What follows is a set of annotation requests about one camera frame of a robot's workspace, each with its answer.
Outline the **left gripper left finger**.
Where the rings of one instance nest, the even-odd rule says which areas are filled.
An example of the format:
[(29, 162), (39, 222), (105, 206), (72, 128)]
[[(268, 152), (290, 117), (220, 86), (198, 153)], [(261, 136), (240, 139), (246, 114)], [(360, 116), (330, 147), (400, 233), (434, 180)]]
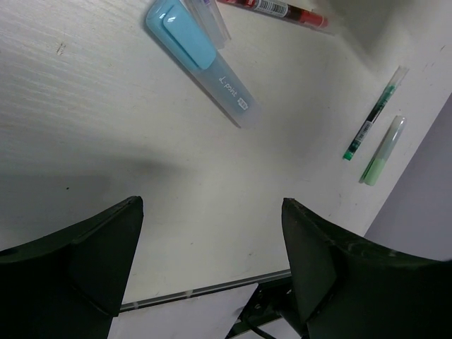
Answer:
[(143, 199), (1, 251), (2, 338), (106, 338), (119, 315)]

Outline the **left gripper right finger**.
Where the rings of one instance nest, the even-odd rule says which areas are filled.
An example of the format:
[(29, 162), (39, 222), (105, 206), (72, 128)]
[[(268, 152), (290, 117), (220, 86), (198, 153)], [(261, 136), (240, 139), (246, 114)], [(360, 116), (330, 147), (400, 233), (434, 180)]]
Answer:
[(308, 338), (450, 338), (451, 262), (389, 249), (293, 198), (282, 203), (292, 290), (281, 315)]

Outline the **green highlighter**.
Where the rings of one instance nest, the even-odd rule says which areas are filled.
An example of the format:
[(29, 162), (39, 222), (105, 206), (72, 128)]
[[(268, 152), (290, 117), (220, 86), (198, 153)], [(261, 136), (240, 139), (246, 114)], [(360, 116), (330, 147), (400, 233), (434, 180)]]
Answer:
[(405, 126), (405, 117), (396, 116), (394, 118), (372, 159), (363, 172), (359, 181), (360, 183), (366, 184), (367, 186), (375, 185)]

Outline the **blue highlighter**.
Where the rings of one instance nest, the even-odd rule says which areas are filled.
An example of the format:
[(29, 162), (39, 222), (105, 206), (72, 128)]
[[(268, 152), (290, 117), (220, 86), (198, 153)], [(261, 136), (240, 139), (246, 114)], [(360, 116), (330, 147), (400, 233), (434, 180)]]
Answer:
[(182, 2), (155, 1), (145, 24), (236, 125), (253, 124), (258, 103)]

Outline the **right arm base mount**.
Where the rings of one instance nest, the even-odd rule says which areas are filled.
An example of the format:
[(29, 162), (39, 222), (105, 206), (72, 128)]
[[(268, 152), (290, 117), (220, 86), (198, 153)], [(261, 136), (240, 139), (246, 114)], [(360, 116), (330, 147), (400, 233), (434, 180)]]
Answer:
[(227, 338), (301, 338), (278, 307), (292, 296), (289, 271), (254, 278), (257, 287), (229, 329)]

